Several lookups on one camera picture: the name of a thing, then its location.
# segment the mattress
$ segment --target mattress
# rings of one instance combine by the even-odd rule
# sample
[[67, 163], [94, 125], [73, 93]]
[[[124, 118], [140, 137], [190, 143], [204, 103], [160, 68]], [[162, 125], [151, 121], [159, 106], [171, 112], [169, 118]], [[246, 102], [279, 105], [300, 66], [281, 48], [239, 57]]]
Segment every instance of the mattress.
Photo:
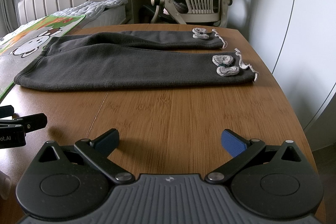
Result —
[[109, 25], [120, 25], [124, 22], [125, 19], [125, 5], [121, 5], [118, 7], [106, 9], [95, 20], [85, 24], [82, 29]]

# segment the chair frame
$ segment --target chair frame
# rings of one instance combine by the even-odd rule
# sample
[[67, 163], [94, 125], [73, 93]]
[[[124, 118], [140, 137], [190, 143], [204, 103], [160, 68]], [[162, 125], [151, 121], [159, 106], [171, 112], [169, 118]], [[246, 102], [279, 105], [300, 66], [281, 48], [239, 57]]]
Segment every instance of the chair frame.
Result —
[[226, 27], [227, 25], [227, 10], [230, 0], [218, 0], [218, 12], [210, 14], [181, 14], [177, 11], [173, 4], [173, 0], [160, 0], [160, 4], [156, 6], [156, 11], [151, 23], [155, 23], [162, 6], [167, 10], [169, 15], [179, 24], [186, 24], [186, 22], [202, 23], [202, 22], [218, 22], [219, 27]]

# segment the gray textured grip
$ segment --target gray textured grip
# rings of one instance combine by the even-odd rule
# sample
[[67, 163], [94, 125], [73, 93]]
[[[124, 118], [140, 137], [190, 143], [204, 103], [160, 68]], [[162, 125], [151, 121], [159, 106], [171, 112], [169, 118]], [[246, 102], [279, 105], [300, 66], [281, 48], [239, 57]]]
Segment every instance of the gray textured grip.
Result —
[[[21, 224], [57, 224], [31, 216]], [[225, 187], [195, 175], [141, 175], [130, 185], [115, 187], [106, 202], [88, 215], [60, 224], [320, 224], [313, 216], [273, 221], [238, 206]]]

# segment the cartoon sheep print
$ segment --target cartoon sheep print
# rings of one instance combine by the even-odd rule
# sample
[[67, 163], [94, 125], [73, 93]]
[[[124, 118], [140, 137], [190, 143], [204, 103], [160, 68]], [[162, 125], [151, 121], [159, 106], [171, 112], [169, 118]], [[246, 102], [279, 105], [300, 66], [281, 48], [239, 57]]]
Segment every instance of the cartoon sheep print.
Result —
[[62, 27], [60, 28], [50, 28], [47, 31], [40, 33], [37, 37], [23, 43], [21, 46], [13, 49], [9, 54], [13, 55], [21, 55], [21, 58], [32, 54], [37, 51], [39, 46], [41, 46], [44, 42], [46, 42], [50, 37], [55, 34], [58, 34], [62, 31]]

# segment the blue gripper pad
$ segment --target blue gripper pad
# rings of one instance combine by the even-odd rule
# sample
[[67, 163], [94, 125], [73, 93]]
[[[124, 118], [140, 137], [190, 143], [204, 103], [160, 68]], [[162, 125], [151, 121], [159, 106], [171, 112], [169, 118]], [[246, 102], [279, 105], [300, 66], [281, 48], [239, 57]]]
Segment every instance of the blue gripper pad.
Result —
[[237, 157], [247, 149], [246, 143], [242, 142], [228, 131], [222, 132], [221, 142], [223, 148], [232, 156]]

